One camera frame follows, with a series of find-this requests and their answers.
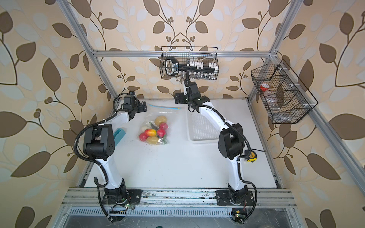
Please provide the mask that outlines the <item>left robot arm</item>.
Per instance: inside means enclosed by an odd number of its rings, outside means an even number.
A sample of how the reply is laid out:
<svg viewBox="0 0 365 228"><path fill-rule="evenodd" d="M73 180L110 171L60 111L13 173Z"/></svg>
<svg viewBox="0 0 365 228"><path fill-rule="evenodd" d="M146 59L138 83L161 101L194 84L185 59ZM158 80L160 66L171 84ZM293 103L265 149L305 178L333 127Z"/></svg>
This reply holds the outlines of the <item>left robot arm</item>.
<svg viewBox="0 0 365 228"><path fill-rule="evenodd" d="M137 113L146 111L146 102L140 102L135 91L121 93L113 101L113 114L102 121L90 123L74 140L75 155L99 168L102 178L99 180L95 177L94 183L104 189L107 197L128 196L125 181L118 173L113 157L117 129L132 120Z"/></svg>

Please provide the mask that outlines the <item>clear zip top bag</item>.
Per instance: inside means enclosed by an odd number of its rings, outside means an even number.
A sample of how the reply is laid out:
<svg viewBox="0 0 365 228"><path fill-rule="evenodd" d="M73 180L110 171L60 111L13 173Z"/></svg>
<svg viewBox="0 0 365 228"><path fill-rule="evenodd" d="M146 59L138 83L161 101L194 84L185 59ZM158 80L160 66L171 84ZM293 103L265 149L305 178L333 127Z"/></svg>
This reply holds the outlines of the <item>clear zip top bag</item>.
<svg viewBox="0 0 365 228"><path fill-rule="evenodd" d="M169 143L170 128L181 108L147 104L147 115L143 120L138 140L149 145L166 145Z"/></svg>

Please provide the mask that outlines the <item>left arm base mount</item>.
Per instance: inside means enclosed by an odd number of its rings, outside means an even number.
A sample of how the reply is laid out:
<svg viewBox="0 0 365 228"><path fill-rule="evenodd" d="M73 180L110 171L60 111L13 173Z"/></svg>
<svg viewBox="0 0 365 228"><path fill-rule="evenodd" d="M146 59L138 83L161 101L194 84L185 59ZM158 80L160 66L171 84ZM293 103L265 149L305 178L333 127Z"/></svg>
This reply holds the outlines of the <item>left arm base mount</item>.
<svg viewBox="0 0 365 228"><path fill-rule="evenodd" d="M141 189L110 190L104 189L103 203L108 205L126 205L139 203L142 197Z"/></svg>

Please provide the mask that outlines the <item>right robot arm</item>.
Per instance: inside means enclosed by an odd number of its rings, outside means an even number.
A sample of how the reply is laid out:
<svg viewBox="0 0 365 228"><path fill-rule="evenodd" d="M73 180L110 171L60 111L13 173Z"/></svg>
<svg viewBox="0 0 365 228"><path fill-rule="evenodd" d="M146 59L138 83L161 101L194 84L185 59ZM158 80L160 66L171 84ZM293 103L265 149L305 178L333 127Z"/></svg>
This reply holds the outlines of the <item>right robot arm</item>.
<svg viewBox="0 0 365 228"><path fill-rule="evenodd" d="M232 203L240 204L248 194L247 184L254 187L252 182L242 178L240 164L243 161L256 161L257 155L244 136L242 126L238 123L233 124L215 109L210 99L201 95L197 84L192 82L189 76L190 72L187 71L184 92L174 95L175 102L187 104L190 112L196 111L201 114L219 131L218 150L230 164L228 195Z"/></svg>

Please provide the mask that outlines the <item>green leafy vegetable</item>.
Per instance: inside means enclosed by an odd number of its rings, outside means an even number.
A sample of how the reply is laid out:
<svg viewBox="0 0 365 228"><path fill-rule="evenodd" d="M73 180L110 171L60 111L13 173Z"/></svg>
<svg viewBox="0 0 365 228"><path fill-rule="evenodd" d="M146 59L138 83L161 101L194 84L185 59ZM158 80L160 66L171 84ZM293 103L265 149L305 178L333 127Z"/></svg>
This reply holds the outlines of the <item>green leafy vegetable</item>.
<svg viewBox="0 0 365 228"><path fill-rule="evenodd" d="M166 140L165 138L160 138L160 139L159 139L159 142L160 142L161 144L168 144L168 142L167 142L167 140Z"/></svg>

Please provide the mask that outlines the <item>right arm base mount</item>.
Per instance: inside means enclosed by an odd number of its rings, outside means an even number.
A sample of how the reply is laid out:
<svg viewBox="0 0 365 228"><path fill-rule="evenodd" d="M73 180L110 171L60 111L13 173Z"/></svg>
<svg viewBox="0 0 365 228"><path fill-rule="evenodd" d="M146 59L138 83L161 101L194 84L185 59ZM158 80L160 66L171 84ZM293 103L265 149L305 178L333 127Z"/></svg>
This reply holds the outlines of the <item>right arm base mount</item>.
<svg viewBox="0 0 365 228"><path fill-rule="evenodd" d="M253 192L246 190L243 192L217 190L215 197L219 206L253 206L255 201Z"/></svg>

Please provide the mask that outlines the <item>small red apple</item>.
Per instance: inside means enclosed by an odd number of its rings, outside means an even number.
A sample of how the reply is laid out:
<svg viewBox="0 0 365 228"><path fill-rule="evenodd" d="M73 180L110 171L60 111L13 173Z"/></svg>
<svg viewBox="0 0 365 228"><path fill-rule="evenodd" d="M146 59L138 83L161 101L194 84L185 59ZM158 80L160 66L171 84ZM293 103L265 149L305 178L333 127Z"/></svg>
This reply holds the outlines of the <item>small red apple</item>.
<svg viewBox="0 0 365 228"><path fill-rule="evenodd" d="M168 129L168 124L167 123L161 123L160 125L159 125L159 128L160 129L163 129L163 130L167 130Z"/></svg>

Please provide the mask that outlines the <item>red yellow mango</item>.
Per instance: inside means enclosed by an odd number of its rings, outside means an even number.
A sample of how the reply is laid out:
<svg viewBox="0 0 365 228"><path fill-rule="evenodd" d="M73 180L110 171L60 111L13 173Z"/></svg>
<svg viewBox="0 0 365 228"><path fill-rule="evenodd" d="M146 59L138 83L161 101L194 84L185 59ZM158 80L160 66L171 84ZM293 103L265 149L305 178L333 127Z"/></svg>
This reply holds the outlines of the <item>red yellow mango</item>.
<svg viewBox="0 0 365 228"><path fill-rule="evenodd" d="M146 129L144 131L145 135L148 137L157 136L157 131L155 129Z"/></svg>

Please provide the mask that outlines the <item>yellow potato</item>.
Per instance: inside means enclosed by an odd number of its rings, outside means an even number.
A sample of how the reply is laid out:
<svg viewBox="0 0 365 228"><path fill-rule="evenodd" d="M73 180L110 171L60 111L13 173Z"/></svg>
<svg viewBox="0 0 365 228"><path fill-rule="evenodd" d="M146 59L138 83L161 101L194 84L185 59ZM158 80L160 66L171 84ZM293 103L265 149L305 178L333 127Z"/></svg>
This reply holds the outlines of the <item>yellow potato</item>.
<svg viewBox="0 0 365 228"><path fill-rule="evenodd" d="M158 116L155 121L154 124L156 126L159 126L161 123L166 123L167 122L167 117L166 116Z"/></svg>
<svg viewBox="0 0 365 228"><path fill-rule="evenodd" d="M149 136L146 141L151 145L156 145L159 143L159 138L157 136Z"/></svg>

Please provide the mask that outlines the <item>white green cucumber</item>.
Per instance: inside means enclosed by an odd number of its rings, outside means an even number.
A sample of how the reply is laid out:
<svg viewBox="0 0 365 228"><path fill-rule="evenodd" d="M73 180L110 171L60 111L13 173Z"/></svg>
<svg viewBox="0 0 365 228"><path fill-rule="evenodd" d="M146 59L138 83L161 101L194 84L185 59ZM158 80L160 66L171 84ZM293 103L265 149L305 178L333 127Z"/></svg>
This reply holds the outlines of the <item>white green cucumber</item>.
<svg viewBox="0 0 365 228"><path fill-rule="evenodd" d="M142 132L145 132L146 130L148 130L148 129L150 129L151 127L150 126L146 126L146 125L144 125L144 126L142 126L141 127L141 131Z"/></svg>

